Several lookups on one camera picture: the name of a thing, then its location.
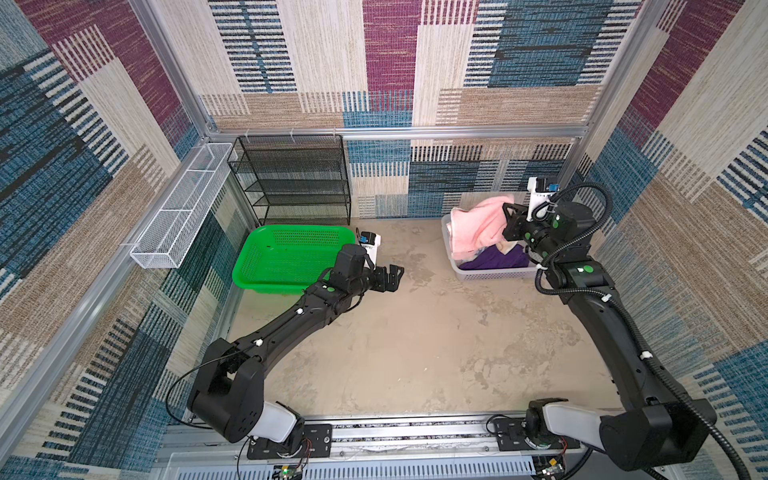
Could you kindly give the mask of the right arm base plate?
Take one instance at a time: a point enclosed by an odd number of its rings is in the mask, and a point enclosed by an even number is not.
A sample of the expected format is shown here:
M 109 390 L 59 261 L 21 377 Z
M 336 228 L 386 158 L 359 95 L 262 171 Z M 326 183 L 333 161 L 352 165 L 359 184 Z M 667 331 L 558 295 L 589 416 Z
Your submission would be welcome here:
M 526 436 L 524 419 L 506 415 L 494 415 L 486 422 L 488 432 L 496 437 L 500 451 L 534 452 L 547 451 L 554 453 L 579 451 L 582 445 L 569 437 L 533 441 Z

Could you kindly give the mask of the pink towel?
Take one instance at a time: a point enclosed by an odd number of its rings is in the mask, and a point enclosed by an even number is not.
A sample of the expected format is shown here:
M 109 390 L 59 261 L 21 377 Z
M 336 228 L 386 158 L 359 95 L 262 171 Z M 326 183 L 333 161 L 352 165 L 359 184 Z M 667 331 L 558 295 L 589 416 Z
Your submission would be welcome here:
M 469 260 L 478 250 L 499 243 L 507 225 L 503 206 L 514 202 L 512 195 L 501 195 L 482 200 L 469 210 L 453 208 L 449 221 L 452 259 Z

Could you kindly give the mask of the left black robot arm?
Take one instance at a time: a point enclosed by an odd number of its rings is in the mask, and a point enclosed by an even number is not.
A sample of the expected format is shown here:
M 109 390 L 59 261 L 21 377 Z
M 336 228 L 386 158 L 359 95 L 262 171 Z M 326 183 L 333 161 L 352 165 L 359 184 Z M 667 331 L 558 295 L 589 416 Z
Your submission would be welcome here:
M 242 440 L 265 415 L 269 372 L 293 348 L 353 308 L 369 291 L 395 292 L 405 269 L 379 267 L 366 249 L 349 244 L 335 265 L 304 290 L 299 300 L 260 329 L 233 342 L 217 339 L 205 351 L 187 408 L 227 441 Z

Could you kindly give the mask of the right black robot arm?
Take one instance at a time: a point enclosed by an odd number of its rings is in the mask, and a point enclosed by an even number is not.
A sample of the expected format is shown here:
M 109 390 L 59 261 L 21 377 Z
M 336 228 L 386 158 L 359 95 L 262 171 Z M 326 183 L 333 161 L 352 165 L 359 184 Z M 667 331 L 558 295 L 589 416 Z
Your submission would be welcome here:
M 541 220 L 528 221 L 523 205 L 502 207 L 505 239 L 522 241 L 544 262 L 544 275 L 557 297 L 585 327 L 615 384 L 620 413 L 582 409 L 561 398 L 530 402 L 527 440 L 549 446 L 562 437 L 607 454 L 625 471 L 695 459 L 710 435 L 716 414 L 695 400 L 660 364 L 621 302 L 605 268 L 590 255 L 592 210 L 563 202 Z

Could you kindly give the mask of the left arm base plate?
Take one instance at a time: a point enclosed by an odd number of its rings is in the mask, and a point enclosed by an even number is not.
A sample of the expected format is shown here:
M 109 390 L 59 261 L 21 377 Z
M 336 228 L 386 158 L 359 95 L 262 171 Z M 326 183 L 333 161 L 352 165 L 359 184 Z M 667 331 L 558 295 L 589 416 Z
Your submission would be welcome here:
M 256 438 L 247 449 L 248 460 L 287 459 L 298 461 L 307 458 L 330 456 L 333 427 L 329 423 L 309 424 L 299 422 L 283 442 Z

